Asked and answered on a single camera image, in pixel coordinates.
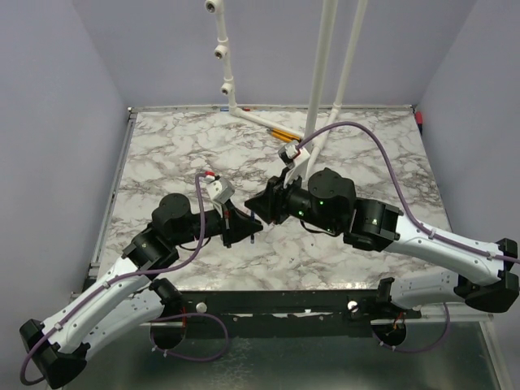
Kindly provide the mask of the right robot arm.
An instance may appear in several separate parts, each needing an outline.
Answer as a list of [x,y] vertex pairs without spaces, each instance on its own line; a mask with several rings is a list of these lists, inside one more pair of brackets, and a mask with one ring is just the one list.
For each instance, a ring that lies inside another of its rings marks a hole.
[[519,278],[502,258],[516,250],[513,241],[485,243],[414,224],[395,206],[358,197],[354,182],[329,168],[313,174],[307,188],[299,180],[285,184],[283,177],[273,176],[245,207],[266,223],[294,217],[342,236],[355,249],[404,254],[440,267],[437,274],[381,280],[373,307],[384,318],[416,306],[453,302],[504,313],[519,297]]

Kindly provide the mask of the blue gel pen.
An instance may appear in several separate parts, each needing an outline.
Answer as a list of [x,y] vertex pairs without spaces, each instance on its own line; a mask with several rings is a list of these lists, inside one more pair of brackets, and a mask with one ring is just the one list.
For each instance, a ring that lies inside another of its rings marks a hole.
[[[255,213],[253,211],[250,211],[250,221],[256,222]],[[255,243],[255,233],[250,235],[250,243],[251,244]]]

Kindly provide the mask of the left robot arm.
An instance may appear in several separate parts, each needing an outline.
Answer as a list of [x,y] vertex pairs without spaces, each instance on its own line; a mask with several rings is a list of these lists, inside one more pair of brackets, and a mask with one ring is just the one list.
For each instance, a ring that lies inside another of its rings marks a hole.
[[185,321],[181,293],[164,274],[181,268],[178,247],[196,244],[189,260],[213,236],[230,247],[262,230],[254,217],[230,200],[217,210],[191,211],[180,193],[166,195],[146,228],[133,237],[113,266],[58,313],[42,321],[29,319],[19,333],[41,380],[59,389],[79,376],[88,360],[114,339],[143,323]]

